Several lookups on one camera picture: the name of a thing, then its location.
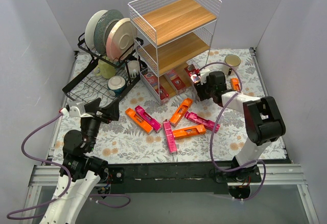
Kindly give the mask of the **grey green patterned plate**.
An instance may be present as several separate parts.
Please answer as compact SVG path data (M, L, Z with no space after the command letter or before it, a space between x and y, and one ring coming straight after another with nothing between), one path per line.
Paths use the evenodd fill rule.
M123 19L123 14L116 9L106 11L96 24L94 45L100 55L106 55L107 38L115 24Z

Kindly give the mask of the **orange toothpaste box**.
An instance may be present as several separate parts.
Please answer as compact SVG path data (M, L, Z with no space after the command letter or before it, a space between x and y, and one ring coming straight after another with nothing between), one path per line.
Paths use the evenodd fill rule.
M140 115L138 115L135 110L128 108L125 113L148 135L153 131L153 127L148 122L146 122Z
M203 135L206 133L206 128L204 125L196 125L191 127L185 127L182 129L177 129L173 131L173 136L175 139L184 139L194 136Z
M193 100L190 98L186 98L183 100L183 102L180 104L180 106L176 109L176 112L172 115L170 118L170 124L174 127L177 126L177 124L180 122L182 117L186 114L188 109L193 104Z
M231 89L233 91L237 91L237 92L241 91L241 83L238 80L238 78L231 78L230 79L230 85L231 85Z

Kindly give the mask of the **white upside-down cup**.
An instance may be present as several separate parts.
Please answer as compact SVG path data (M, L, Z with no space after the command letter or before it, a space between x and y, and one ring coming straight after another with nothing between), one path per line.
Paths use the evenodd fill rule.
M128 62L128 72L132 79L135 79L140 73L140 66L137 60L131 60Z

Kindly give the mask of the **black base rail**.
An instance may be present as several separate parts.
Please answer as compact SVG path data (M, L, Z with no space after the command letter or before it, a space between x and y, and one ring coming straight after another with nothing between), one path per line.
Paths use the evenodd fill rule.
M229 186L240 182L225 176L211 162L115 164L122 169L118 177L113 171L111 194L127 193L189 193L228 194Z

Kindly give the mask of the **floral patterned table mat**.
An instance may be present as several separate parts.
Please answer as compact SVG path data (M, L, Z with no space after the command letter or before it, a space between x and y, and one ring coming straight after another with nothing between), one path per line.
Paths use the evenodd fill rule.
M242 92L249 96L263 97L265 94L261 80L248 49L211 50L207 63L223 62L225 57L231 54L237 55L241 59L241 65L237 72L243 85ZM192 87L181 95L172 97L167 103L159 105L144 83L139 81L120 102L119 120L109 124L102 123L94 150L89 155L117 164L210 161L210 130L207 130L204 135L176 140L178 153L171 155L163 131L159 133L153 131L148 135L125 113L128 108L135 109L140 105L151 117L162 123L165 119L171 118L186 98L193 100L190 112L205 119L216 120L221 107L216 105L212 99L197 101ZM216 161L229 161L240 152L246 142L247 133L243 113L226 109L219 124L219 131L214 135L213 141L214 158ZM57 141L52 149L52 159L57 163L63 161L63 138L71 129L80 130L79 118L66 117L61 121ZM268 146L260 158L266 160L285 159L286 154L284 143L279 139Z

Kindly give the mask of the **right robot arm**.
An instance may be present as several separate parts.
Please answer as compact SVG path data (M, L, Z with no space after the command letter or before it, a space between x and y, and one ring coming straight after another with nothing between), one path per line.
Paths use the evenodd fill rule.
M198 98L212 99L223 110L229 108L244 115L247 140L241 151L233 157L230 168L223 169L215 162L215 174L233 178L237 182L246 180L257 168L264 150L286 132L286 126L271 96L252 97L239 90L228 89L222 71L204 69L191 75Z

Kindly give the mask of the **pale yellow mug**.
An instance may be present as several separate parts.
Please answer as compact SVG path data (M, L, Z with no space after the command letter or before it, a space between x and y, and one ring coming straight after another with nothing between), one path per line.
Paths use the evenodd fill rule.
M102 76L105 79L110 79L115 76L116 70L112 65L102 60L98 60L98 65L95 67L94 73L96 76Z

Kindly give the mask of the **white and teal bowl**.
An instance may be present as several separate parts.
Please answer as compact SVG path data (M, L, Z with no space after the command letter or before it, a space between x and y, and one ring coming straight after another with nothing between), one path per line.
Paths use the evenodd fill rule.
M111 95L118 96L126 88L126 80L122 76L113 76L108 80L107 86Z

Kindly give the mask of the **cream white plate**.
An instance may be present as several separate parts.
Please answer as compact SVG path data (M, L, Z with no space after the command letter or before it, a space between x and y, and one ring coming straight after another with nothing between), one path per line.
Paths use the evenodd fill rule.
M85 43L87 47L92 50L95 47L94 44L94 32L96 25L100 18L107 12L107 10L100 10L96 12L88 21L85 28Z

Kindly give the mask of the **red 3D toothpaste box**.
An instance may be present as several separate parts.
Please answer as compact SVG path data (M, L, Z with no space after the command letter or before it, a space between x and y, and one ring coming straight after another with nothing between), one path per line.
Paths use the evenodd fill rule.
M169 70L167 73L164 74L167 82L173 88L176 94L184 93L186 90L186 85L178 75L177 71L174 69Z
M146 74L143 74L143 78L149 90L152 92L152 94L160 104L164 104L169 101L170 95L162 86L159 81L159 78L154 73L148 72Z
M193 64L188 65L184 68L184 70L189 76L192 85L197 84L201 81L199 70L195 68Z

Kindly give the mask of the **pink and cream plate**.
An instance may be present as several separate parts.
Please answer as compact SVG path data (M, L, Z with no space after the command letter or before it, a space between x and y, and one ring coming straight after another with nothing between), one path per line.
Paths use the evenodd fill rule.
M113 62L125 59L132 51L134 38L137 36L137 28L130 18L119 20L110 31L107 43L106 54Z

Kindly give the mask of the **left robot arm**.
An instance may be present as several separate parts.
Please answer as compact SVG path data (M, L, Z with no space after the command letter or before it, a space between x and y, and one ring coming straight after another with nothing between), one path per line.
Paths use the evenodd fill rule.
M98 183L122 183L125 170L106 160L88 156L94 150L102 123L119 119L119 100L100 106L101 99L89 103L70 101L61 110L65 116L80 118L80 129L64 136L63 163L58 183L41 223L75 223L92 189Z

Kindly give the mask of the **magenta toothpaste box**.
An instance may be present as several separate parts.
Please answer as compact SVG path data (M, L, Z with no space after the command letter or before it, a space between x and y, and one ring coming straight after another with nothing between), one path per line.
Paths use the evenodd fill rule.
M214 131L214 133L216 133L220 128L220 124L215 125L214 121L205 119L193 112L187 111L184 117L195 124L203 125L206 129Z
M135 111L136 113L142 118L144 119L148 124L151 125L151 127L153 128L153 130L156 132L156 133L159 133L160 130L162 129L162 126L161 124L156 120L154 119L153 117L151 117L146 111L144 108L142 108L141 106L137 106L135 108Z
M175 143L173 131L171 129L171 124L169 120L164 120L163 123L163 129L165 132L166 140L167 140L167 146L170 154L177 154L177 146Z

